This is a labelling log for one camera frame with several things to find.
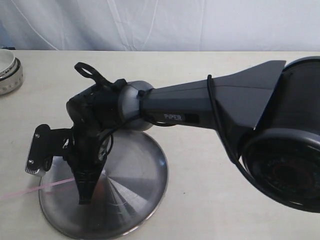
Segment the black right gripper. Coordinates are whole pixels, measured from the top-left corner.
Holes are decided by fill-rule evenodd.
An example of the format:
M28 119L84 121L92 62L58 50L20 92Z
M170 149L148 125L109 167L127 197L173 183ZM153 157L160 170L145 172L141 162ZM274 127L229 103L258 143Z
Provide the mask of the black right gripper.
M75 179L78 204L88 205L113 147L113 135L108 128L90 131L74 125L71 129L71 143L64 159Z

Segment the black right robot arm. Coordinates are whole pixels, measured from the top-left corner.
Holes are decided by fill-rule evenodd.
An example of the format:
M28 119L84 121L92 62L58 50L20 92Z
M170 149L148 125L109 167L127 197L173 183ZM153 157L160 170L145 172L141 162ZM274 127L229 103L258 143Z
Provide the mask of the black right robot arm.
M109 82L78 62L94 85L66 104L79 203L89 204L120 129L189 126L216 131L230 161L257 190L287 207L320 211L320 58L270 60L234 74L154 88Z

